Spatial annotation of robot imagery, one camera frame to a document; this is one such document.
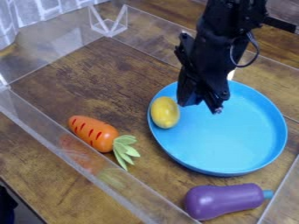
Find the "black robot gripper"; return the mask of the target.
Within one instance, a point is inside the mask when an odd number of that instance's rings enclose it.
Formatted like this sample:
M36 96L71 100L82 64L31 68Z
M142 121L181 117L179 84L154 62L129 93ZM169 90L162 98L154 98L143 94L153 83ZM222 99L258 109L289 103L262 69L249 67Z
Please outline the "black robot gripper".
M197 24L197 35L182 33L175 55L182 62L177 99L182 107L205 100L219 114L230 99L229 74L267 16L267 0L209 0Z

